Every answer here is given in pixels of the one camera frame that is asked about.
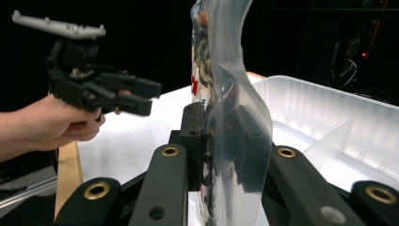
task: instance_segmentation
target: white plastic container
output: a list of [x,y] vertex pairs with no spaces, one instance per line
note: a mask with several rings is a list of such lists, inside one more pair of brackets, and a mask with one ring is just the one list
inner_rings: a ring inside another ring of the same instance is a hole
[[253,84],[273,121],[273,141],[303,152],[332,184],[359,180],[399,190],[399,107],[276,75]]

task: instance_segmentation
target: plastic bag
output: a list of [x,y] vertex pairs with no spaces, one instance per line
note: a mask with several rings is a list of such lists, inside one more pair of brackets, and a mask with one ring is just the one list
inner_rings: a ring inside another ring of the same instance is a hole
[[254,225],[261,203],[272,121],[242,58],[250,3],[199,0],[191,9],[193,102],[205,108],[204,225]]

